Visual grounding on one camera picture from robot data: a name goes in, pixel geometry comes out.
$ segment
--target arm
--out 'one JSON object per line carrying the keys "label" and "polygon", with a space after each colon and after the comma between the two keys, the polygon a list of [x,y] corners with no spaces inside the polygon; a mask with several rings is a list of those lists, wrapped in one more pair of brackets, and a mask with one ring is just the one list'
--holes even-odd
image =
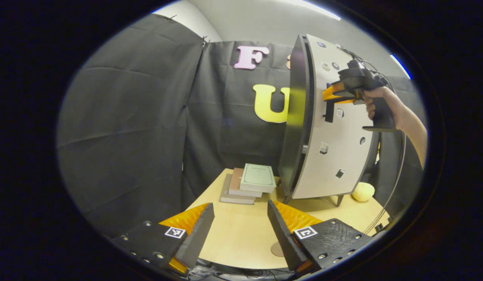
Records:
{"label": "arm", "polygon": [[403,102],[388,87],[380,87],[371,91],[364,91],[364,101],[368,117],[372,119],[375,116],[375,105],[373,98],[384,98],[387,105],[392,111],[394,123],[397,130],[402,130],[410,139],[411,143],[417,151],[418,159],[425,167],[425,158],[427,156],[427,129],[420,119],[406,107]]}

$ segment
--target book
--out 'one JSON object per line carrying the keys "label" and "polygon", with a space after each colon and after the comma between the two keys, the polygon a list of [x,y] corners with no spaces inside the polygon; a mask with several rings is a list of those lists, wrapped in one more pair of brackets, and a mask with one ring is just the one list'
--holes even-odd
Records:
{"label": "book", "polygon": [[240,190],[272,193],[275,188],[276,182],[271,166],[245,164]]}
{"label": "book", "polygon": [[255,197],[248,197],[248,196],[238,196],[238,195],[229,195],[227,193],[229,189],[229,183],[231,182],[232,174],[227,174],[226,178],[224,179],[224,185],[222,186],[222,192],[220,194],[220,201],[225,203],[238,203],[238,204],[249,204],[253,205],[254,201],[256,200]]}
{"label": "book", "polygon": [[229,195],[238,195],[238,196],[251,196],[260,198],[263,196],[262,192],[254,192],[250,190],[241,190],[240,189],[240,182],[242,181],[243,176],[243,169],[241,168],[234,168],[233,170],[233,177],[231,178],[231,183],[229,184]]}

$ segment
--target round hole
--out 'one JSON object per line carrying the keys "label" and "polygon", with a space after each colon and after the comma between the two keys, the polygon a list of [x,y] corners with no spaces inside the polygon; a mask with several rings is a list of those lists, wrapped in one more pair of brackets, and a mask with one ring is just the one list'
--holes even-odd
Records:
{"label": "round hole", "polygon": [[165,256],[162,253],[158,253],[158,252],[153,253],[153,256],[159,259],[165,258]]}

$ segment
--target black sticker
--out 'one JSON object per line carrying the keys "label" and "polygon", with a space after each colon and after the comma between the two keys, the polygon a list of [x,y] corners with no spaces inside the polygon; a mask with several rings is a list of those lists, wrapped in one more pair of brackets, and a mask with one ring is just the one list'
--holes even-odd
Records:
{"label": "black sticker", "polygon": [[337,178],[341,178],[345,173],[345,170],[344,169],[340,169],[338,170],[337,174],[336,174],[336,177]]}

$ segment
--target letter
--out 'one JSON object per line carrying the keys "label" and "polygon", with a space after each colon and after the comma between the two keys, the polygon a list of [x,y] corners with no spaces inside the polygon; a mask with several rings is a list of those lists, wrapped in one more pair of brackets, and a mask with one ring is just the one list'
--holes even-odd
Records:
{"label": "letter", "polygon": [[288,114],[288,100],[290,98],[290,88],[281,88],[281,93],[285,95],[284,108],[282,112],[274,112],[271,110],[271,97],[276,88],[270,85],[257,84],[253,87],[256,91],[256,101],[254,109],[257,116],[272,123],[284,123]]}
{"label": "letter", "polygon": [[270,50],[266,47],[238,46],[238,50],[240,50],[240,56],[238,62],[234,64],[236,69],[255,69],[256,65],[252,63],[252,59],[259,63],[263,60],[263,54],[270,53]]}

